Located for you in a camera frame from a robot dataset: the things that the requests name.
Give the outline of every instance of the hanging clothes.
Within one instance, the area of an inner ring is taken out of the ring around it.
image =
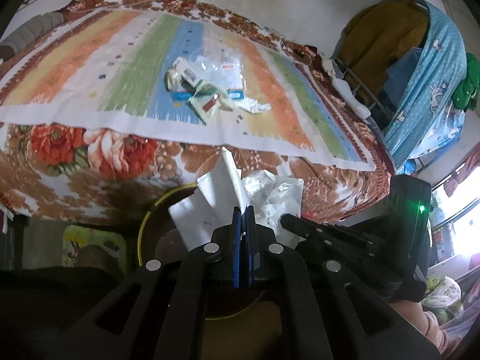
[[[457,172],[452,174],[445,183],[443,183],[443,189],[448,197],[451,197],[457,186],[462,183],[477,167],[480,166],[480,142],[477,143],[472,150],[469,151],[465,165]]]
[[[466,54],[466,77],[462,80],[452,95],[453,106],[456,109],[474,110],[477,107],[480,92],[480,62],[476,56]]]
[[[383,86],[383,90],[391,104],[391,106],[388,103],[384,104],[386,107],[394,111],[397,110],[400,100],[402,100],[403,92],[405,92],[405,88],[417,67],[421,54],[421,48],[412,47],[403,57],[386,70],[388,80]]]
[[[443,115],[467,72],[465,45],[457,26],[432,4],[421,3],[430,13],[427,40],[395,117],[385,129],[386,146],[397,168]]]
[[[382,1],[346,25],[338,58],[377,95],[388,79],[386,70],[421,45],[428,22],[417,0]]]

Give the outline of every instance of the curtain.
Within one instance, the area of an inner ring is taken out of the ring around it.
[[[457,186],[464,181],[478,166],[480,166],[480,142],[477,143],[475,147],[468,153],[465,159],[465,165],[458,172],[453,172],[452,177],[450,177],[443,184],[443,189],[445,190],[447,196],[451,197]]]
[[[385,145],[396,168],[425,137],[467,74],[462,35],[453,21],[428,5],[430,28],[417,66],[406,85],[395,117],[385,129]]]

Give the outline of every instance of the barcode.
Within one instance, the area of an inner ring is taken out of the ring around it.
[[[188,78],[193,83],[197,80],[197,75],[191,69],[186,68],[183,71],[183,75],[186,76],[186,78]]]

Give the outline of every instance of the floral bedspread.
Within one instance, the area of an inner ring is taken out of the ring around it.
[[[188,19],[210,20],[309,65],[316,84],[337,99],[335,107],[373,157],[373,172],[312,164],[272,152],[227,147],[242,176],[267,169],[305,181],[302,216],[329,222],[352,215],[387,195],[392,164],[382,144],[341,100],[322,68],[321,56],[248,19],[196,0],[74,0],[61,12],[66,23],[99,7],[162,10]],[[0,65],[0,78],[48,34]],[[208,172],[220,147],[167,142],[108,129],[52,125],[0,127],[0,193],[18,214],[90,224],[119,224],[141,218],[166,191]]]

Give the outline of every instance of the metal screw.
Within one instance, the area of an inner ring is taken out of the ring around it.
[[[272,244],[268,247],[268,250],[273,254],[280,254],[283,252],[283,246],[280,244]]]
[[[207,253],[217,253],[220,247],[214,243],[210,242],[203,247],[203,250]]]
[[[342,267],[340,263],[338,261],[335,261],[334,259],[327,261],[327,264],[325,264],[325,266],[330,272],[338,272]]]
[[[157,259],[151,259],[149,262],[145,264],[145,268],[149,271],[157,271],[162,266],[162,263]]]

